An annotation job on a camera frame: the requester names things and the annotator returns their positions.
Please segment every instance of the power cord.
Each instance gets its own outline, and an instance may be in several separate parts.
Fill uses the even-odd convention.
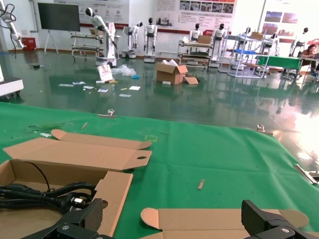
[[[10,12],[8,12],[7,9],[8,9],[8,7],[9,7],[10,5],[12,6],[12,10],[11,10]],[[15,6],[14,6],[13,4],[10,4],[10,3],[7,4],[7,5],[5,6],[5,9],[4,9],[4,10],[0,9],[0,12],[1,12],[0,18],[1,18],[3,15],[8,14],[8,15],[10,16],[11,21],[12,21],[12,22],[15,22],[15,21],[16,21],[16,17],[15,17],[15,15],[12,14],[14,9],[15,9]],[[13,55],[14,55],[14,57],[15,57],[15,59],[16,59],[16,45],[15,45],[13,39],[12,39],[12,29],[11,29],[10,27],[7,27],[7,26],[2,26],[1,24],[0,24],[0,27],[10,30],[10,40],[11,40],[11,42],[12,42],[12,44],[13,44],[13,50],[14,50]]]
[[[51,189],[42,170],[31,162],[26,162],[36,167],[45,179],[48,190],[41,192],[22,184],[0,186],[0,209],[26,209],[26,208],[54,208],[61,214],[66,214],[72,207],[86,208],[93,200],[95,185],[86,182],[77,182],[59,189]],[[90,190],[91,193],[74,192],[79,189]]]

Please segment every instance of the cardboard hole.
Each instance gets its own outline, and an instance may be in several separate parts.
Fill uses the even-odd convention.
[[[102,200],[102,209],[107,208],[108,205],[109,205],[108,201]]]

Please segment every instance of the person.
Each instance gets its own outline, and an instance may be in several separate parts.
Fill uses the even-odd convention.
[[[304,50],[301,54],[301,57],[306,57],[306,58],[314,58],[316,55],[316,48],[317,46],[314,44],[311,44],[307,50]],[[319,65],[316,67],[316,61],[308,61],[304,60],[302,66],[307,66],[311,64],[311,72],[314,73],[315,70],[318,72],[319,71]]]

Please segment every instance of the tv screen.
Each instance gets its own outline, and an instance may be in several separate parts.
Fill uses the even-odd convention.
[[[79,6],[38,3],[42,29],[80,31]]]

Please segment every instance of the green tabletop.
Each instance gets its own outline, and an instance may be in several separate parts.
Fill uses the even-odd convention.
[[[258,65],[265,65],[267,56],[258,56]],[[270,56],[268,66],[277,66],[288,69],[299,69],[300,59],[295,57],[281,57],[281,56]]]
[[[140,213],[146,207],[240,208],[244,199],[260,208],[299,210],[310,219],[306,230],[319,232],[318,188],[294,169],[296,160],[273,137],[243,128],[106,119],[0,103],[1,148],[53,128],[153,142],[149,164],[133,172],[116,239],[137,239],[157,232],[141,221]],[[0,151],[0,161],[6,159],[9,157]],[[205,183],[198,190],[202,179]]]

